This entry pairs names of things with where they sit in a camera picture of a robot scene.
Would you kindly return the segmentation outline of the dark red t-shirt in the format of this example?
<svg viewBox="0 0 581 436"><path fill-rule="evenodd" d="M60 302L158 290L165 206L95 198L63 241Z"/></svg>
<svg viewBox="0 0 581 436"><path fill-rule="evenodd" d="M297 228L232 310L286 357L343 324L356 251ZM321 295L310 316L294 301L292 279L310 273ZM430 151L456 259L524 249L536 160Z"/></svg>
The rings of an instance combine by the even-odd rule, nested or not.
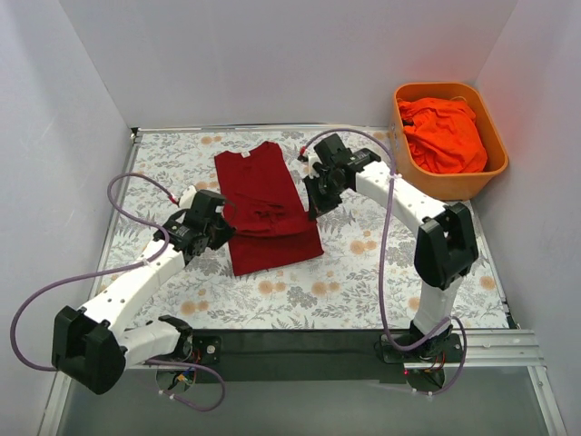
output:
<svg viewBox="0 0 581 436"><path fill-rule="evenodd" d="M228 246L236 276L300 263L323 255L317 224L309 219L278 144L214 157L226 221L235 228Z"/></svg>

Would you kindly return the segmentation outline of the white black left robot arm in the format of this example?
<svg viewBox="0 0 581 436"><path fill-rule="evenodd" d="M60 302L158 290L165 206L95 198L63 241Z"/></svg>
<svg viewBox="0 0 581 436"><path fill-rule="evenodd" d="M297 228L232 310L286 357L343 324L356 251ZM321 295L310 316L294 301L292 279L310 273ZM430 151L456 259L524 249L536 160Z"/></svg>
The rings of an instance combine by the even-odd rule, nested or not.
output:
<svg viewBox="0 0 581 436"><path fill-rule="evenodd" d="M80 308L64 307L54 319L52 365L96 394L112 389L123 372L150 359L191 364L199 356L192 327L163 315L133 328L143 305L206 249L217 250L235 230L218 213L189 219L179 211L158 230L138 259Z"/></svg>

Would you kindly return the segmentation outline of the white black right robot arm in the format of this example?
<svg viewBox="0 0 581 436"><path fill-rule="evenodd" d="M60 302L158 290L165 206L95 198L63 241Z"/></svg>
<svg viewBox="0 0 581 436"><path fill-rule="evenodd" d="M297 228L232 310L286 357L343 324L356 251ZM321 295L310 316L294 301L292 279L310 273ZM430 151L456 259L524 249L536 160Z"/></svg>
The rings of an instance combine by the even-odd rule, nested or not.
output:
<svg viewBox="0 0 581 436"><path fill-rule="evenodd" d="M397 219L414 236L419 308L407 334L394 336L386 330L384 336L398 352L413 353L426 362L435 359L450 335L458 289L478 259L470 210L463 203L448 205L427 196L378 157L335 164L309 157L305 163L310 217L334 210L342 194L351 190L384 207L386 225Z"/></svg>

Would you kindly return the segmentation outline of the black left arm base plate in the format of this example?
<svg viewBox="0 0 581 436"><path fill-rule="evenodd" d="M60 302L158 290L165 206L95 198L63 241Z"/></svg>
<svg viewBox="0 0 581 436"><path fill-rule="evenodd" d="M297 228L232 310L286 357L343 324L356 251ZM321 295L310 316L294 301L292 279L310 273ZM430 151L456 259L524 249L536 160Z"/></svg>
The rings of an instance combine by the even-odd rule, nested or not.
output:
<svg viewBox="0 0 581 436"><path fill-rule="evenodd" d="M213 365L221 360L222 338L215 335L198 335L192 338L188 361L200 365Z"/></svg>

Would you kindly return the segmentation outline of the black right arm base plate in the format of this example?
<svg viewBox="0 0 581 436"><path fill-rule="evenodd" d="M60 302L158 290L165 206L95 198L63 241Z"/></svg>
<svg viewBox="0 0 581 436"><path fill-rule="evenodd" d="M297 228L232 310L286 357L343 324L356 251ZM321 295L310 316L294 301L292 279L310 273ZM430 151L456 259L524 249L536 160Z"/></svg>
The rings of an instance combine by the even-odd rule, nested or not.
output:
<svg viewBox="0 0 581 436"><path fill-rule="evenodd" d="M460 362L463 345L460 337L451 332L441 333L412 351L398 351L382 334L374 343L374 352L385 363L435 363Z"/></svg>

